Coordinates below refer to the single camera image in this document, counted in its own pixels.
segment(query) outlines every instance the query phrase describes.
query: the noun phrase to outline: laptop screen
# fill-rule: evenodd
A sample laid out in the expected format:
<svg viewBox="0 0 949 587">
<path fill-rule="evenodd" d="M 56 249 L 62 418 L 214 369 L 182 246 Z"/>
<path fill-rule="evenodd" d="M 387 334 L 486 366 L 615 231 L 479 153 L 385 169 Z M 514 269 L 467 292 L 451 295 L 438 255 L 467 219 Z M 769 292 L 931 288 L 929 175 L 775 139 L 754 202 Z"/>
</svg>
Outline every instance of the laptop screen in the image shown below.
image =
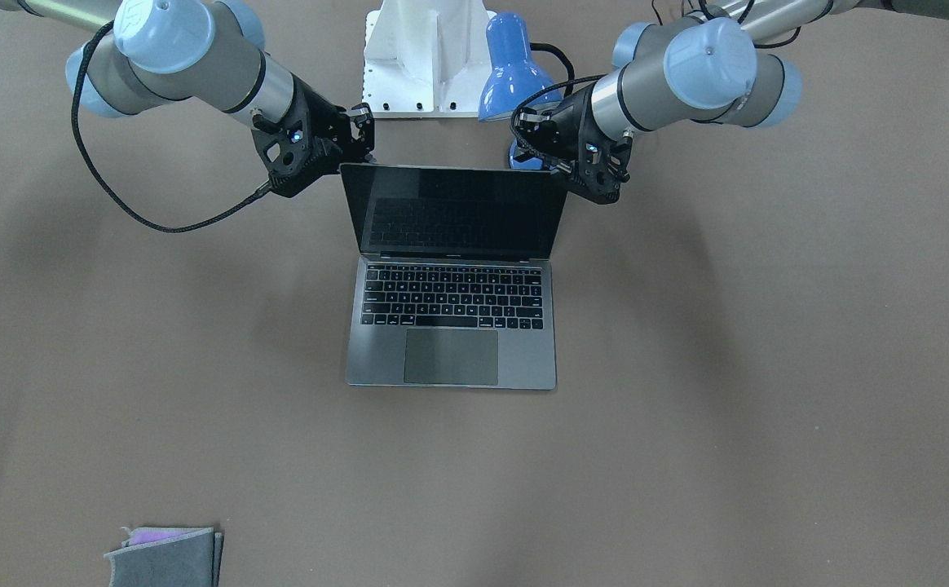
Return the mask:
<svg viewBox="0 0 949 587">
<path fill-rule="evenodd" d="M 546 171 L 344 164 L 341 177 L 367 254 L 545 259 L 565 204 Z"/>
</svg>

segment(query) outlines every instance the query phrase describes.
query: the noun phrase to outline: white stand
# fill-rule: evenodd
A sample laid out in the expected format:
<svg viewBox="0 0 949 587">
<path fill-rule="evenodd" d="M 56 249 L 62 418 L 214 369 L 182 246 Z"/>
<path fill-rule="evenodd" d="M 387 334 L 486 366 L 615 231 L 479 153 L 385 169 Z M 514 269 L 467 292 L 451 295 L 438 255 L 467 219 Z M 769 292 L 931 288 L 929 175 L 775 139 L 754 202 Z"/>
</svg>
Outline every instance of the white stand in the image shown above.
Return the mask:
<svg viewBox="0 0 949 587">
<path fill-rule="evenodd" d="M 494 15 L 480 0 L 384 0 L 366 16 L 362 100 L 377 118 L 478 116 Z"/>
</svg>

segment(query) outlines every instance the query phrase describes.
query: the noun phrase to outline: gray laptop body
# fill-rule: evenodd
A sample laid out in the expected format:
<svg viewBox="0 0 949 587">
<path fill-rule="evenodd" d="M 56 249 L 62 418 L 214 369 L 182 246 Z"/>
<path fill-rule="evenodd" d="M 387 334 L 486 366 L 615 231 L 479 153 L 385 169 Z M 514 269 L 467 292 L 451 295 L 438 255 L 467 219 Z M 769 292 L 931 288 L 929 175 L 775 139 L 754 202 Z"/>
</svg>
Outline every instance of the gray laptop body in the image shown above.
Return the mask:
<svg viewBox="0 0 949 587">
<path fill-rule="evenodd" d="M 341 166 L 359 242 L 347 382 L 553 390 L 548 172 Z"/>
</svg>

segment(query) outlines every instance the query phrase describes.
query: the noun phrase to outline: laptop trackpad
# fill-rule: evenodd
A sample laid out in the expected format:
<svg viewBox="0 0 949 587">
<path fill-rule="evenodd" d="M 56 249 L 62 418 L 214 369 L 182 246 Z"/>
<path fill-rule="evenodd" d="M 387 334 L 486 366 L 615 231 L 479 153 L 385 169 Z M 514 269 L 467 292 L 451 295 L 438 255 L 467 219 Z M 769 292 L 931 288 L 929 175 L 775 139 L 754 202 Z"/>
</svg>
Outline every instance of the laptop trackpad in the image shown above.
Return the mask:
<svg viewBox="0 0 949 587">
<path fill-rule="evenodd" d="M 407 383 L 495 386 L 499 368 L 496 330 L 410 328 L 406 332 Z"/>
</svg>

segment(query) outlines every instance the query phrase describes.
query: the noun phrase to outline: laptop key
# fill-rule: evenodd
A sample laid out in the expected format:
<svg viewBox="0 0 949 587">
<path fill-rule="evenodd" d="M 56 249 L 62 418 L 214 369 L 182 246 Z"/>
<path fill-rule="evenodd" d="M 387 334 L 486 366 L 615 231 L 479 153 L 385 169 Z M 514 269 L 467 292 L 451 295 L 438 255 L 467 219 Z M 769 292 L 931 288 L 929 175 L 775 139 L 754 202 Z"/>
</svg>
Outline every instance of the laptop key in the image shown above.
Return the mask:
<svg viewBox="0 0 949 587">
<path fill-rule="evenodd" d="M 453 326 L 477 328 L 478 319 L 472 316 L 416 316 L 417 326 Z"/>
</svg>

